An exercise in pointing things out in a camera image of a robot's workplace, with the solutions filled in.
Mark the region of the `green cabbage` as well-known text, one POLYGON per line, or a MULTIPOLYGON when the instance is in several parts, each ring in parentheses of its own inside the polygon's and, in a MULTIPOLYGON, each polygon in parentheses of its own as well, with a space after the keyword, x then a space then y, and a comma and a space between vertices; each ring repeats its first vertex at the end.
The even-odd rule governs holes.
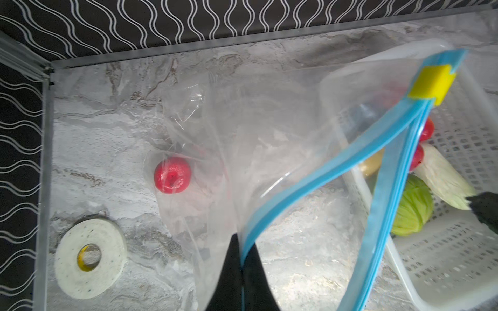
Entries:
POLYGON ((433 214, 430 189, 420 178, 410 174, 394 219, 391 234, 399 237, 419 233, 433 214))

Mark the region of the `red tomato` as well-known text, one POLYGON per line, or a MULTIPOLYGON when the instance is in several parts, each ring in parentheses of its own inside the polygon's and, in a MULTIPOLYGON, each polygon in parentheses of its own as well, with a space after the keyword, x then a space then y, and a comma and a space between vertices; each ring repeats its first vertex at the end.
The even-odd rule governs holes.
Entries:
POLYGON ((416 167, 418 167, 423 162, 423 160, 424 160, 424 149, 419 144, 416 147, 415 153, 413 155, 409 171, 412 172, 416 167))

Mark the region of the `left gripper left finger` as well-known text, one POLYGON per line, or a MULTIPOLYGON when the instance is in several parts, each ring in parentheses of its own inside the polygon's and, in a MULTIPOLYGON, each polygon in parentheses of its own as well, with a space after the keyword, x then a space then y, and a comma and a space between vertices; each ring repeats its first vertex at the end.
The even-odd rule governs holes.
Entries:
POLYGON ((240 265, 239 239, 232 235, 216 289, 207 311, 241 311, 243 276, 240 265))

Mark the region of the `clear zip top bag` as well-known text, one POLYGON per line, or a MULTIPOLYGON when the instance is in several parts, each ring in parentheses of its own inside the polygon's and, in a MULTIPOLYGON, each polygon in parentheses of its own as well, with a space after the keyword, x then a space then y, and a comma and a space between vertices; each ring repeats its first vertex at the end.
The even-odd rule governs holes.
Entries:
POLYGON ((232 235, 242 272, 251 247, 279 217, 385 149, 367 214, 351 224, 361 242, 338 305, 364 308, 424 124, 458 71, 453 57, 437 56, 382 61, 331 79, 350 64, 239 78, 208 73, 166 93, 173 143, 147 154, 143 174, 163 223, 193 265, 201 310, 216 289, 232 235), (154 185, 156 166, 169 157, 191 166, 181 193, 154 185))

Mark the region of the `white plastic basket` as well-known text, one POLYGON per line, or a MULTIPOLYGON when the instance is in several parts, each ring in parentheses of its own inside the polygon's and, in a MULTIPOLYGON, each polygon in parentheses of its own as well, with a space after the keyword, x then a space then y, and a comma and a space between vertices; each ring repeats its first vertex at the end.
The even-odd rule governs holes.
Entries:
POLYGON ((331 79, 358 75, 382 61, 454 58, 458 71, 434 127, 421 144, 414 174, 434 196, 419 232, 397 219, 402 235, 386 242, 391 268, 419 310, 469 310, 497 295, 497 229, 474 206, 497 210, 497 109, 462 64, 464 51, 438 40, 400 45, 335 70, 331 79))

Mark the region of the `white daikon radish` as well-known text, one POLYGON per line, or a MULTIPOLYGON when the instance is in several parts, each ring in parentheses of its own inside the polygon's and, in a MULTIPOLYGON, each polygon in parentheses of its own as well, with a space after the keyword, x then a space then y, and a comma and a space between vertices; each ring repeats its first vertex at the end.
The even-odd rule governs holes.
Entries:
POLYGON ((497 194, 478 193, 434 146, 420 145, 424 149, 424 160, 415 168, 415 175, 447 205, 471 211, 481 224, 497 233, 497 194))

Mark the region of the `red apple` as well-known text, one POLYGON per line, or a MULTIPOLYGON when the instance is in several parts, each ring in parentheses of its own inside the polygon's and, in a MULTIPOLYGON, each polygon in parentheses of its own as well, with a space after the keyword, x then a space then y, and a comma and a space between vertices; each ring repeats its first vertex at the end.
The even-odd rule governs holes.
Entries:
POLYGON ((189 187, 191 176, 191 166, 184 158, 169 157, 156 166, 154 185, 161 193, 177 194, 189 187))

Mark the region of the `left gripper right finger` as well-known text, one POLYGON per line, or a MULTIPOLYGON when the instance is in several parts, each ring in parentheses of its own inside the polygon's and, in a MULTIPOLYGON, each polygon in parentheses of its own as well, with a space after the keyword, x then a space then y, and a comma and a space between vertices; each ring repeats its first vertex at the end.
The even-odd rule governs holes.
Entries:
POLYGON ((245 311, 280 311, 268 285, 256 244, 246 256, 242 276, 245 311))

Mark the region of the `white tape roll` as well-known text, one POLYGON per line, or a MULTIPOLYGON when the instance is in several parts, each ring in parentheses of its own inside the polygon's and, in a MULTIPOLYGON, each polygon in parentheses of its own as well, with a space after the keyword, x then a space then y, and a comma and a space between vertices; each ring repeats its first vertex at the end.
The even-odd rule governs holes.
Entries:
POLYGON ((74 299, 91 299, 109 289, 127 261, 127 243, 119 227, 106 219, 73 226, 60 241, 54 260, 57 283, 74 299))

